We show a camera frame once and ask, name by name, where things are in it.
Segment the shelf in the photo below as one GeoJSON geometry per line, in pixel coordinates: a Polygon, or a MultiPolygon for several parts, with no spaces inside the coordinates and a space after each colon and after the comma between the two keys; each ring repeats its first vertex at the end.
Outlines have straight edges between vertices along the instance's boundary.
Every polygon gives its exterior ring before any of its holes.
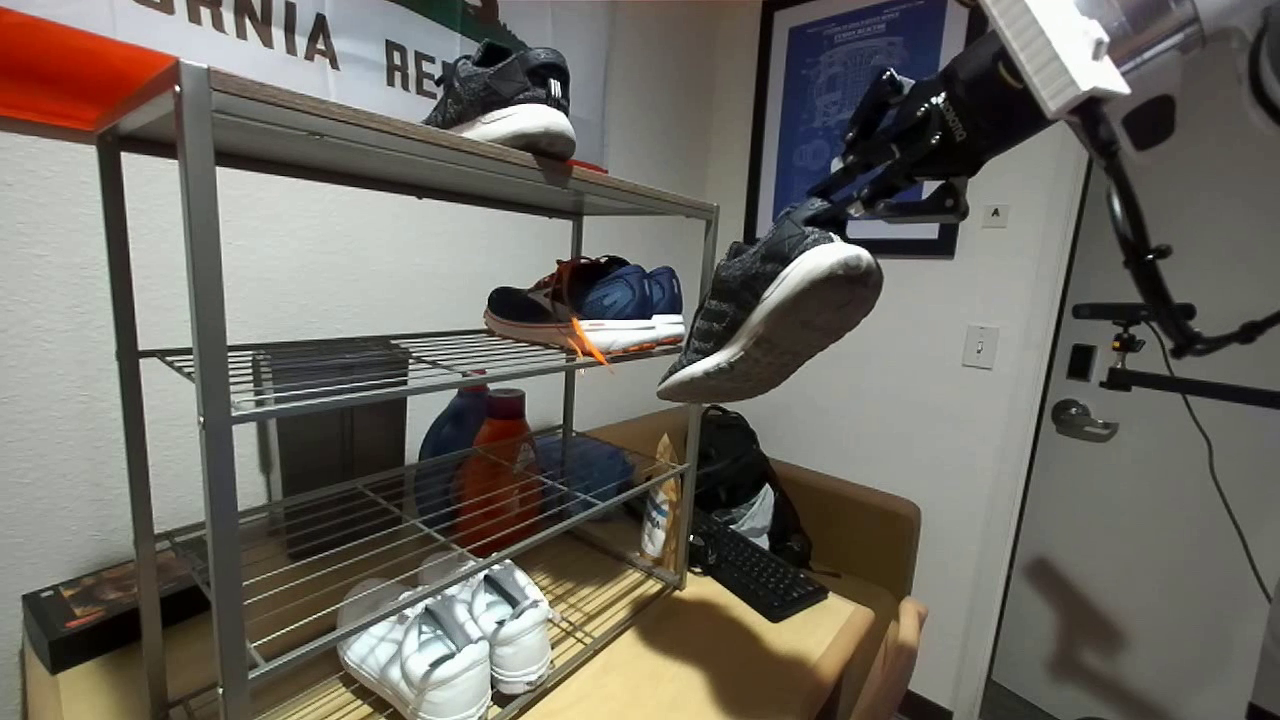
{"type": "MultiPolygon", "coordinates": [[[[500,465],[500,454],[458,454],[444,461],[485,461],[500,465]]],[[[609,516],[625,499],[647,493],[678,470],[656,470],[652,456],[629,454],[632,475],[584,480],[579,470],[543,470],[540,475],[518,475],[518,499],[540,496],[540,512],[506,524],[506,493],[449,499],[424,489],[409,465],[395,474],[364,475],[342,489],[317,496],[250,508],[239,516],[239,567],[242,567],[242,649],[250,683],[296,669],[332,649],[332,642],[375,623],[364,618],[348,630],[337,630],[337,608],[342,592],[359,579],[399,579],[419,588],[395,608],[414,606],[419,595],[458,579],[458,565],[480,572],[505,555],[525,555],[568,527],[579,527],[594,516],[609,516]]],[[[179,553],[198,588],[207,588],[207,544],[203,524],[168,533],[164,544],[179,553]]]]}
{"type": "MultiPolygon", "coordinates": [[[[184,68],[184,83],[188,92],[207,87],[219,169],[535,217],[717,217],[712,203],[612,180],[579,165],[530,161],[517,150],[476,143],[426,123],[342,109],[217,68],[184,68]]],[[[114,120],[126,151],[175,155],[171,98],[175,87],[114,120]]]]}
{"type": "MultiPolygon", "coordinates": [[[[556,673],[540,683],[540,691],[518,700],[491,706],[488,717],[518,717],[518,707],[535,706],[547,689],[572,677],[584,659],[591,659],[609,642],[634,623],[642,608],[667,595],[667,583],[632,567],[629,561],[605,553],[594,540],[561,535],[540,544],[517,561],[540,592],[550,600],[550,659],[556,673]]],[[[270,720],[329,720],[329,717],[395,717],[378,695],[359,689],[332,653],[317,658],[290,677],[266,680],[254,689],[261,717],[270,720]]],[[[184,706],[171,706],[171,720],[213,720],[217,700],[198,691],[184,706]]]]}
{"type": "MultiPolygon", "coordinates": [[[[197,384],[192,354],[156,354],[171,373],[197,384]]],[[[488,384],[591,368],[540,346],[511,346],[488,332],[431,332],[385,342],[311,342],[250,346],[229,354],[233,422],[266,422],[321,408],[375,406],[414,394],[458,388],[476,376],[488,384]]]]}

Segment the wire shelf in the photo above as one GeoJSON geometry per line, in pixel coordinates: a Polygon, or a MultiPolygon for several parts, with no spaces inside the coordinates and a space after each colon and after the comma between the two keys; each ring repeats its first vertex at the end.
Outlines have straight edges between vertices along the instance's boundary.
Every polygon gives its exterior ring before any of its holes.
{"type": "MultiPolygon", "coordinates": [[[[517,565],[550,606],[550,677],[529,695],[494,700],[488,717],[518,717],[529,706],[568,680],[584,659],[609,649],[609,642],[632,630],[634,618],[667,592],[667,583],[661,583],[656,575],[572,533],[525,553],[517,565]]],[[[386,700],[359,689],[359,680],[352,680],[332,653],[261,683],[254,707],[266,720],[399,717],[386,700]]],[[[213,717],[217,691],[198,691],[168,707],[168,720],[213,717]]]]}
{"type": "MultiPolygon", "coordinates": [[[[556,470],[529,474],[511,465],[517,447],[476,447],[242,512],[239,595],[250,680],[296,669],[339,638],[465,579],[465,572],[525,555],[685,474],[678,465],[661,470],[652,456],[625,454],[629,475],[591,475],[576,454],[598,442],[564,437],[561,427],[535,437],[568,447],[556,470]],[[456,496],[444,475],[458,465],[485,470],[500,483],[456,496]],[[337,630],[337,612],[359,579],[395,579],[414,592],[395,608],[337,630]]],[[[203,524],[164,540],[207,588],[203,524]]]]}
{"type": "MultiPolygon", "coordinates": [[[[197,384],[197,358],[156,354],[171,373],[197,384]]],[[[647,362],[673,358],[673,350],[617,358],[647,362]]],[[[321,408],[375,406],[414,394],[444,394],[467,381],[525,381],[568,368],[591,368],[591,362],[500,342],[485,330],[431,332],[431,335],[378,335],[378,342],[301,342],[301,346],[250,346],[229,354],[233,422],[270,422],[321,408]]]]}

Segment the light switch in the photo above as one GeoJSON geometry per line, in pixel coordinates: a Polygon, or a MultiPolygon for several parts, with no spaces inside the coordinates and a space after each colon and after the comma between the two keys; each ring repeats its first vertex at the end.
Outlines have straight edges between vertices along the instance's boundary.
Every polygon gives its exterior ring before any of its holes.
{"type": "Polygon", "coordinates": [[[997,330],[972,323],[965,332],[960,368],[992,373],[997,368],[997,346],[998,346],[997,330]]]}

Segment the box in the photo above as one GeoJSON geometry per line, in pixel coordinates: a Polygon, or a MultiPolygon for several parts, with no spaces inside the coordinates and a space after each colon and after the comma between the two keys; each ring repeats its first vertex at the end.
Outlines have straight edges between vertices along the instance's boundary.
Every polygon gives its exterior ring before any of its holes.
{"type": "MultiPolygon", "coordinates": [[[[156,553],[160,619],[207,612],[207,595],[171,553],[156,553]]],[[[138,642],[132,561],[23,595],[28,649],[49,673],[76,669],[138,642]]]]}

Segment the cable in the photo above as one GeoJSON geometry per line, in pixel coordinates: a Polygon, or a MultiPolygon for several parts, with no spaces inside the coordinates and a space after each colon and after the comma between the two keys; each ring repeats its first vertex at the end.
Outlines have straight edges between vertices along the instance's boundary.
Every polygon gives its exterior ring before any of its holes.
{"type": "MultiPolygon", "coordinates": [[[[1155,346],[1161,346],[1163,373],[1174,376],[1174,373],[1170,373],[1170,362],[1167,362],[1167,346],[1163,346],[1163,335],[1161,335],[1161,330],[1155,330],[1153,320],[1146,320],[1146,332],[1153,332],[1155,346]]],[[[1205,442],[1209,480],[1211,480],[1214,499],[1223,503],[1223,512],[1227,512],[1227,519],[1231,519],[1231,527],[1234,527],[1234,540],[1239,540],[1239,553],[1242,553],[1242,561],[1249,561],[1249,567],[1252,567],[1252,579],[1255,579],[1255,588],[1265,592],[1265,600],[1272,606],[1267,579],[1265,579],[1265,572],[1255,567],[1255,555],[1252,555],[1252,550],[1249,550],[1249,535],[1242,535],[1242,527],[1239,527],[1239,516],[1234,516],[1227,493],[1223,493],[1223,480],[1214,475],[1214,446],[1211,446],[1209,427],[1200,425],[1200,413],[1195,413],[1195,406],[1188,401],[1188,394],[1174,394],[1174,397],[1183,401],[1183,408],[1188,408],[1188,417],[1191,417],[1191,425],[1195,425],[1195,434],[1200,434],[1200,442],[1205,442]]]]}

